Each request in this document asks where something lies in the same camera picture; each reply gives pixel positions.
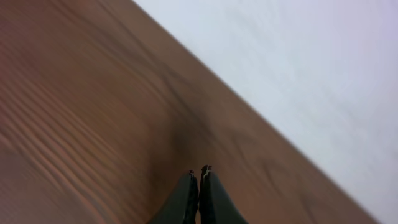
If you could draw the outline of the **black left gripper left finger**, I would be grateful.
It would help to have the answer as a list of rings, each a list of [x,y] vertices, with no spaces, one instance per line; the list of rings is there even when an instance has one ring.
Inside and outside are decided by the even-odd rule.
[[[148,224],[196,224],[198,210],[198,181],[194,171],[179,178],[158,212]]]

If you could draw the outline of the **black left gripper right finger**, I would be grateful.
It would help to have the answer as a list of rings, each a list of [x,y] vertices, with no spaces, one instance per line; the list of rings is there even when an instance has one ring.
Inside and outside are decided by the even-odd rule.
[[[199,206],[201,224],[248,224],[235,207],[211,165],[201,169]]]

